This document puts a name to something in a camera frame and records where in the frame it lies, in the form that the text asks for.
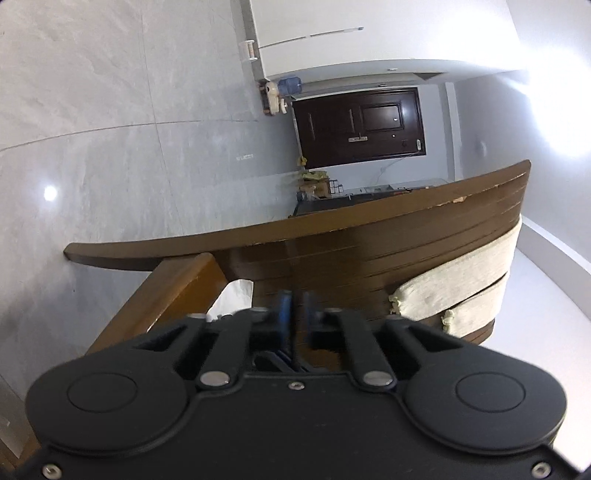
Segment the fabric cushion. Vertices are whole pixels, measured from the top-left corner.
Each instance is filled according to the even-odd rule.
[[[491,286],[513,262],[521,217],[505,235],[406,282],[390,296],[392,312],[423,320]]]
[[[461,338],[492,322],[501,311],[507,280],[508,273],[486,290],[446,310],[441,319],[443,329]]]

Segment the wooden chair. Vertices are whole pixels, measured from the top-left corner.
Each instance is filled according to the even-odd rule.
[[[313,290],[321,307],[389,313],[388,296],[407,280],[508,232],[519,219],[531,164],[338,210],[233,230],[110,244],[70,244],[76,263],[152,271],[89,352],[188,313],[206,312],[227,281],[254,281],[254,306],[277,292]],[[441,327],[439,320],[426,323]],[[481,343],[494,321],[465,337]],[[338,368],[329,352],[309,362]],[[31,440],[21,460],[36,447]]]

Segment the white wall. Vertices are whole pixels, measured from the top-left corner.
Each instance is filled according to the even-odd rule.
[[[441,97],[437,85],[421,85],[418,95],[423,114],[427,155],[392,160],[373,160],[326,167],[333,180],[345,190],[402,183],[406,181],[448,180],[448,158]]]
[[[545,107],[534,113],[531,98],[536,94],[528,85],[537,77],[526,71],[457,82],[464,174],[470,177],[531,159],[524,214],[591,260],[591,102],[590,87],[584,84],[591,74],[580,65],[591,68],[591,4],[509,0],[509,7],[530,57],[550,52],[545,71],[536,67],[530,72],[548,80]],[[569,63],[561,60],[561,52]],[[564,133],[562,151],[541,128],[548,124]],[[572,146],[584,142],[588,152],[570,153]]]

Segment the screw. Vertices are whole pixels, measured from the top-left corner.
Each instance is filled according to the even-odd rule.
[[[392,375],[387,372],[381,372],[379,370],[373,370],[367,372],[363,376],[363,381],[372,387],[387,387],[394,381]]]
[[[201,380],[203,385],[207,385],[208,387],[222,387],[230,383],[230,375],[226,372],[212,370],[201,375],[199,380]]]
[[[302,382],[290,382],[287,386],[290,390],[304,390],[306,387]]]
[[[41,473],[49,480],[59,480],[61,478],[61,468],[57,465],[53,465],[53,463],[44,465],[41,469]]]
[[[536,463],[531,469],[531,475],[534,478],[548,478],[551,473],[552,467],[546,462]]]

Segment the chair backrest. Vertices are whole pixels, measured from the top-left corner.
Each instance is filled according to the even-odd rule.
[[[389,313],[401,284],[507,233],[519,221],[529,162],[482,177],[341,209],[350,226],[214,251],[226,274],[255,282],[253,305],[281,289],[313,290],[321,306]],[[369,210],[384,214],[360,222]],[[324,213],[307,215],[321,230]]]
[[[432,189],[222,232],[112,244],[70,244],[72,261],[152,270],[211,252],[228,281],[253,280],[255,306],[282,289],[313,290],[321,306],[389,312],[388,296],[417,275],[513,228],[531,164]]]

